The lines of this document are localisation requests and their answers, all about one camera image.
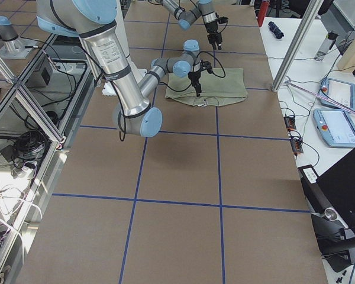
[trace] tablet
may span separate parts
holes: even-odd
[[[315,109],[313,116],[319,133],[330,147],[355,147],[355,125],[348,113],[341,109]]]
[[[322,83],[321,90],[319,90],[319,95],[327,96],[345,107],[355,110],[355,85],[352,83],[326,78]],[[321,104],[336,108],[335,105],[323,99]]]

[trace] beige cloth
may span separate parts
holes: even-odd
[[[221,68],[213,68],[216,75],[222,76]],[[244,101],[247,98],[246,87],[243,83],[242,68],[225,68],[226,77],[218,78],[208,72],[203,72],[200,78],[202,93],[196,96],[195,88],[189,87],[186,91],[175,92],[169,88],[166,91],[166,98],[174,99],[183,104],[205,107],[207,105],[234,104]],[[180,78],[169,74],[168,85],[175,90],[182,90],[190,84],[188,77]]]

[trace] black monitor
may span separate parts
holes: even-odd
[[[323,173],[317,184],[355,233],[355,148]]]

